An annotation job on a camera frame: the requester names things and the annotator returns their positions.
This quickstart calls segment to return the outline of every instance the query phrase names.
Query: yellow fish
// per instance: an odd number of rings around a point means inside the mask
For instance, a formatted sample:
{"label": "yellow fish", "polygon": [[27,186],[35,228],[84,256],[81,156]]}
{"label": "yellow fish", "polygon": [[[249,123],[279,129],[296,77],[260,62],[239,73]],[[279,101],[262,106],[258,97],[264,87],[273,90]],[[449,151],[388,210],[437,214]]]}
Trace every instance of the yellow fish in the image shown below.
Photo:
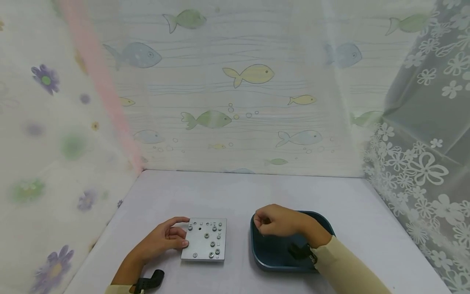
{"label": "yellow fish", "polygon": [[210,145],[210,144],[209,144],[208,149],[210,149],[210,148],[213,148],[213,149],[225,149],[225,145],[224,145],[224,144],[215,144],[215,145]]}
{"label": "yellow fish", "polygon": [[222,70],[227,76],[235,79],[235,88],[242,83],[242,80],[251,84],[264,84],[274,76],[274,71],[264,64],[250,65],[241,74],[238,74],[235,70],[228,67],[224,67]]}
{"label": "yellow fish", "polygon": [[119,97],[119,99],[121,100],[121,105],[122,106],[131,106],[131,105],[135,104],[135,102],[132,101],[131,99],[127,99],[127,98],[124,98],[124,97]]}
{"label": "yellow fish", "polygon": [[290,101],[289,101],[289,104],[287,104],[287,105],[291,105],[292,103],[299,104],[299,105],[308,105],[308,104],[312,104],[315,101],[317,101],[317,98],[315,98],[313,96],[302,95],[302,96],[295,97],[295,98],[291,97]]}

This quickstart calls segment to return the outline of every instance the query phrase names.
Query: pink stripe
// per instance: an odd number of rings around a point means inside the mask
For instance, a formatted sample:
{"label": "pink stripe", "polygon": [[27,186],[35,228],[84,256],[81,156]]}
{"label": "pink stripe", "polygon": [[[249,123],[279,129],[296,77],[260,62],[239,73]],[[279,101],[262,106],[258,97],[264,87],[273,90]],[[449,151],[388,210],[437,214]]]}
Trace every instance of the pink stripe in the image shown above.
{"label": "pink stripe", "polygon": [[82,0],[59,0],[59,3],[69,24],[72,39],[85,61],[86,69],[94,83],[94,87],[103,101],[111,122],[114,124],[124,151],[130,155],[134,169],[139,175],[143,170],[141,151],[130,136],[127,119],[122,110],[108,67],[104,62],[102,47],[86,13],[86,7]]}

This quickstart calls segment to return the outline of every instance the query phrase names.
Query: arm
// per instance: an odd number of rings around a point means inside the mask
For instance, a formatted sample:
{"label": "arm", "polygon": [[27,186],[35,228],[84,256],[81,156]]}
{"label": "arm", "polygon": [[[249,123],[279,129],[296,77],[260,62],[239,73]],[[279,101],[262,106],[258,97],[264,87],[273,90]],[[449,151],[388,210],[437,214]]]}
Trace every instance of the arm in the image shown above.
{"label": "arm", "polygon": [[189,245],[185,240],[186,232],[182,228],[173,227],[179,222],[189,222],[187,217],[174,217],[159,224],[145,237],[122,261],[111,285],[105,294],[134,293],[137,280],[142,274],[146,263],[157,258],[169,249],[181,249]]}
{"label": "arm", "polygon": [[317,257],[315,268],[338,294],[390,294],[377,276],[310,216],[271,204],[253,218],[262,235],[302,234]]}
{"label": "arm", "polygon": [[306,221],[303,235],[318,258],[315,268],[338,294],[390,294],[379,278],[316,220]]}

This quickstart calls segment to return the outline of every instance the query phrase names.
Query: hand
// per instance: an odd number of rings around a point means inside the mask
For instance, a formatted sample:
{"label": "hand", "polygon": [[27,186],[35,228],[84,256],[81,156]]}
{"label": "hand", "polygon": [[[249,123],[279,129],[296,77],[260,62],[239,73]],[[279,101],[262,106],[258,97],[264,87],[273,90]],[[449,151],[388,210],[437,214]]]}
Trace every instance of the hand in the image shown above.
{"label": "hand", "polygon": [[188,247],[189,242],[185,240],[186,232],[182,228],[173,227],[180,222],[189,222],[189,218],[179,216],[159,224],[130,254],[148,263],[166,250]]}
{"label": "hand", "polygon": [[331,234],[314,218],[277,204],[258,209],[253,221],[262,235],[288,237],[302,234],[313,248],[326,245],[331,240]]}

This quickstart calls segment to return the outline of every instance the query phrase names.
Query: beige sleeve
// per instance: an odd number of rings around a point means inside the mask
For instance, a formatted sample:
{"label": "beige sleeve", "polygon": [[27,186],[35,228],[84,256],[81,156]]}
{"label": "beige sleeve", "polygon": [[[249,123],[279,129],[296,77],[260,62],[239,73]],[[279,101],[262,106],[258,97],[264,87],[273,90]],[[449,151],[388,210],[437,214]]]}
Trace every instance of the beige sleeve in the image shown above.
{"label": "beige sleeve", "polygon": [[335,236],[317,249],[315,268],[337,294],[391,294],[377,276]]}
{"label": "beige sleeve", "polygon": [[131,287],[132,285],[109,285],[104,294],[130,294]]}

